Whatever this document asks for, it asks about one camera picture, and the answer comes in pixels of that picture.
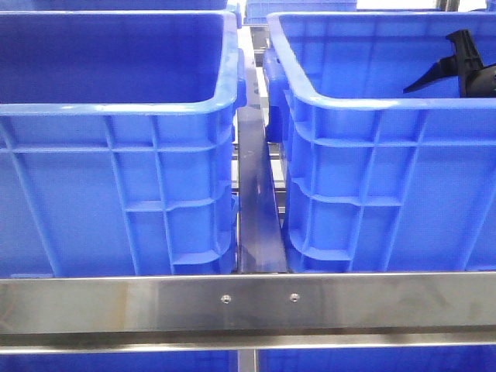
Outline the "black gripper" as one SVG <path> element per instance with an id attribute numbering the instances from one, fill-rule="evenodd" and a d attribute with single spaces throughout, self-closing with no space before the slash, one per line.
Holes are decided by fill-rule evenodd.
<path id="1" fill-rule="evenodd" d="M 495 64 L 484 67 L 470 30 L 459 29 L 446 38 L 453 44 L 454 56 L 437 60 L 403 92 L 412 93 L 438 80 L 459 77 L 461 98 L 494 98 Z"/>

